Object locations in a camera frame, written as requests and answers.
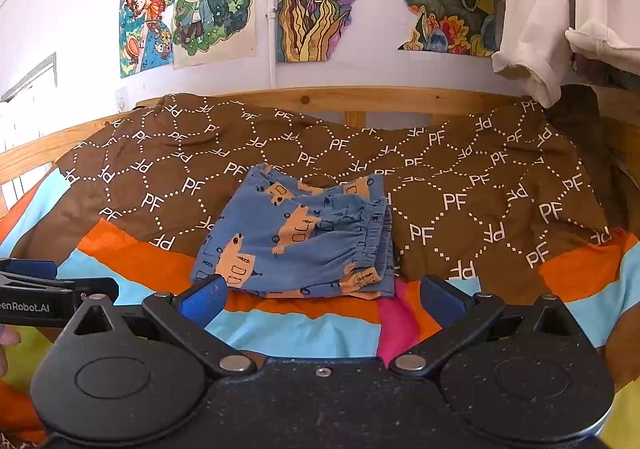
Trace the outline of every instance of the orange stripe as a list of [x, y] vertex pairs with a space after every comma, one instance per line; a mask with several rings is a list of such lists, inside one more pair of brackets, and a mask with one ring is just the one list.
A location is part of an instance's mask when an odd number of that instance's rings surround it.
[[103, 218], [81, 239], [78, 250], [153, 291], [179, 294], [191, 286], [193, 257], [138, 241]]
[[602, 245], [583, 245], [545, 261], [538, 273], [560, 299], [578, 301], [616, 281], [622, 256], [637, 242], [632, 233], [616, 231]]
[[0, 431], [34, 444], [47, 439], [29, 397], [0, 380]]
[[24, 214], [25, 210], [27, 210], [27, 207], [29, 207], [29, 204], [31, 203], [31, 200], [33, 200], [33, 197], [38, 191], [38, 188], [44, 181], [44, 178], [49, 176], [50, 172], [52, 172], [54, 169], [57, 169], [57, 166], [55, 164], [52, 165], [51, 169], [47, 171], [47, 174], [44, 175], [40, 179], [40, 181], [36, 183], [36, 185], [29, 189], [29, 191], [18, 200], [17, 204], [11, 207], [6, 216], [0, 219], [0, 243], [2, 243], [6, 239], [12, 228], [14, 228], [18, 221], [20, 221], [20, 218]]
[[442, 330], [435, 319], [422, 308], [420, 302], [420, 281], [412, 281], [406, 286], [404, 298], [409, 303], [409, 306], [411, 306], [411, 311], [414, 313], [415, 320], [418, 323], [418, 342]]
[[375, 301], [364, 301], [355, 297], [332, 297], [330, 299], [268, 299], [247, 292], [229, 290], [225, 310], [248, 312], [261, 310], [273, 314], [298, 313], [317, 319], [325, 314], [363, 319], [380, 324], [378, 305]]

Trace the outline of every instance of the window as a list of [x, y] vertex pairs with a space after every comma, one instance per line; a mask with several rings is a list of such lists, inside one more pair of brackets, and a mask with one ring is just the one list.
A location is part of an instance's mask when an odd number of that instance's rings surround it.
[[[0, 152], [56, 131], [47, 118], [55, 108], [56, 56], [53, 54], [0, 98]], [[45, 165], [2, 185], [10, 209], [49, 169]]]

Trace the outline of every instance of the wall socket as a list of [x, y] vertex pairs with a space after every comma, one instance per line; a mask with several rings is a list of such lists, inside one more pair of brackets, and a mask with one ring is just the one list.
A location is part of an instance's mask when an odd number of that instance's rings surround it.
[[129, 108], [129, 90], [126, 86], [116, 90], [116, 109], [118, 112], [127, 111]]

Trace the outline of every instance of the hand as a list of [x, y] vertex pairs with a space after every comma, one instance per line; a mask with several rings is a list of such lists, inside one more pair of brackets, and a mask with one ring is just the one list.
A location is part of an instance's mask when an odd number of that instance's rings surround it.
[[20, 343], [20, 334], [13, 326], [0, 324], [0, 377], [4, 377], [7, 372], [6, 355], [2, 346], [12, 346]]

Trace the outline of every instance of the white garment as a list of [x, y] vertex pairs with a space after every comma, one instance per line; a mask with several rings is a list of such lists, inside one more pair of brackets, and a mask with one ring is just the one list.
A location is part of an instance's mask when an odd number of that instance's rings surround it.
[[560, 99], [572, 51], [640, 74], [639, 14], [640, 0], [506, 0], [494, 71], [545, 108]]

